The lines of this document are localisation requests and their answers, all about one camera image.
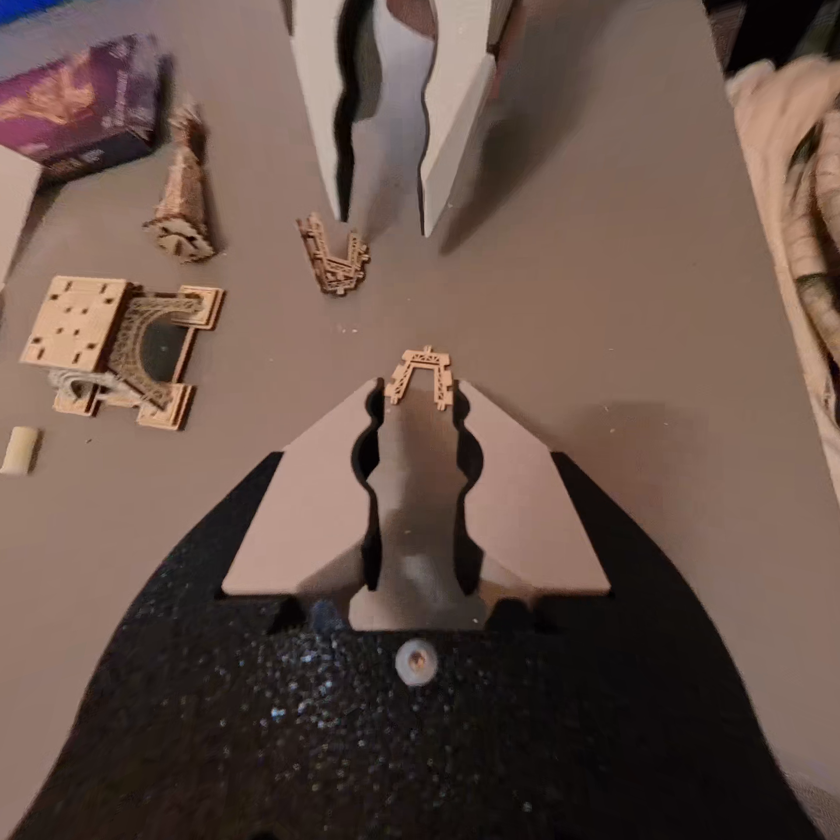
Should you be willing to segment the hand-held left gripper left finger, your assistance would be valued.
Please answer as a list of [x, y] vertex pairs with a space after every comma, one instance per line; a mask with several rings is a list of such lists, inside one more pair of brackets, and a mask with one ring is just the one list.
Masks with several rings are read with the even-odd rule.
[[228, 596], [374, 591], [382, 534], [369, 477], [380, 462], [384, 382], [365, 381], [286, 446], [224, 577]]

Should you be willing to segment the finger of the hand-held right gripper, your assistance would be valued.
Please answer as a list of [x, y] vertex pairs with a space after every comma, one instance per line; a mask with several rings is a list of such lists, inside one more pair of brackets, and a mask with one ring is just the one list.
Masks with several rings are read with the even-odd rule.
[[353, 126], [376, 108], [382, 63], [373, 1], [289, 1], [296, 64], [321, 178], [336, 220], [347, 222], [354, 181]]
[[423, 86], [426, 141], [418, 166], [423, 236], [444, 213], [470, 135], [497, 74], [512, 1], [432, 1], [436, 40]]

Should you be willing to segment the purple puzzle box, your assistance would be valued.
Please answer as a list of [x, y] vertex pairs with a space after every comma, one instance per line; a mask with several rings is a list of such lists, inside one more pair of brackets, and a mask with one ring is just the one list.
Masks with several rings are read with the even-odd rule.
[[152, 35], [124, 35], [1, 83], [1, 144], [38, 163], [39, 188], [151, 154], [165, 59]]

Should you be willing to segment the wooden tower base model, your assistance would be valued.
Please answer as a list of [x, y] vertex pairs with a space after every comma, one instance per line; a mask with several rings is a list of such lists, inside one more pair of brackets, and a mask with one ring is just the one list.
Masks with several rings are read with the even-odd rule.
[[215, 330], [225, 292], [177, 292], [115, 279], [55, 276], [20, 361], [47, 371], [58, 413], [136, 411], [142, 427], [181, 431], [196, 388], [183, 380], [199, 333]]

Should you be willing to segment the pale wax stick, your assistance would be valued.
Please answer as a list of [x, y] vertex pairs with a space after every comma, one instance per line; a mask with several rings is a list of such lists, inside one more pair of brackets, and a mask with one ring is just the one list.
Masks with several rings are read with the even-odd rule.
[[1, 475], [10, 477], [28, 475], [35, 462], [40, 437], [40, 430], [36, 427], [13, 427], [1, 465]]

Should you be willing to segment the wooden tower spire model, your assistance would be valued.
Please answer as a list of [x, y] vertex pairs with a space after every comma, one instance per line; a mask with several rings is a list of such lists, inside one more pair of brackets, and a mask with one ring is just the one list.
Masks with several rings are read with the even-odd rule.
[[174, 156], [162, 198], [143, 225], [155, 244], [182, 263], [202, 263], [216, 254], [207, 222], [205, 148], [207, 134], [196, 101], [187, 100], [170, 117]]

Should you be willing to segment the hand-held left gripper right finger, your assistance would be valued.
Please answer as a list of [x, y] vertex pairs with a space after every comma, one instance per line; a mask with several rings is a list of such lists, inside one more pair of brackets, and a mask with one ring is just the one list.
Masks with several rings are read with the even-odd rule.
[[465, 595], [606, 595], [611, 585], [549, 447], [466, 380], [455, 388], [455, 576]]

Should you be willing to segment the folded instruction leaflet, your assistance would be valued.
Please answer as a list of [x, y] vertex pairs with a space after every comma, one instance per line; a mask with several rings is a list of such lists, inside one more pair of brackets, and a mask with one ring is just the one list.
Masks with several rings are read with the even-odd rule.
[[36, 161], [1, 147], [1, 288], [6, 285], [42, 171]]

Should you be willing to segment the small wooden arch piece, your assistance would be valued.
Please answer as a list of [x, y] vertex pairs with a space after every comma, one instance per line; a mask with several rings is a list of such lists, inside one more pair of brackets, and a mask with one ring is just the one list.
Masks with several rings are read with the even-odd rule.
[[320, 215], [312, 212], [297, 220], [299, 234], [307, 251], [311, 273], [320, 290], [335, 297], [342, 296], [343, 268], [329, 252], [325, 228]]
[[313, 268], [322, 291], [341, 297], [357, 288], [364, 280], [367, 264], [371, 261], [369, 246], [358, 234], [350, 232], [345, 257], [331, 254], [323, 231], [314, 234], [313, 242]]
[[385, 397], [397, 405], [403, 398], [416, 371], [431, 371], [434, 378], [434, 404], [444, 412], [454, 404], [455, 380], [447, 353], [435, 352], [430, 345], [421, 350], [406, 350], [385, 386]]

